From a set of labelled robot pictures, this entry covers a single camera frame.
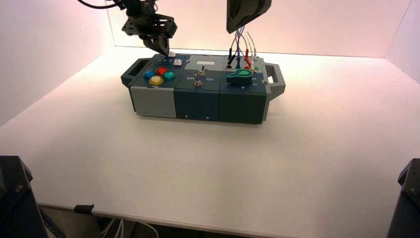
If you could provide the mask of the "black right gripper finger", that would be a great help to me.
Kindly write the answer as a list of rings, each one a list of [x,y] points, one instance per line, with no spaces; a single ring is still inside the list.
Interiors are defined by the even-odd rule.
[[[250,2],[250,18],[249,22],[266,13],[271,7],[271,0],[248,0]]]
[[[245,26],[250,18],[248,0],[228,0],[226,11],[226,31],[231,34]]]

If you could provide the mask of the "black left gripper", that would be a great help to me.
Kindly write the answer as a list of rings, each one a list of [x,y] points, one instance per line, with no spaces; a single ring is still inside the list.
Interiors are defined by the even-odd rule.
[[[158,37],[158,38],[144,38],[143,44],[162,55],[169,54],[169,40],[172,38],[177,30],[177,25],[173,17],[154,14],[151,16],[143,16],[139,18],[128,18],[122,27],[122,31],[127,35],[138,35],[140,38],[144,37]]]

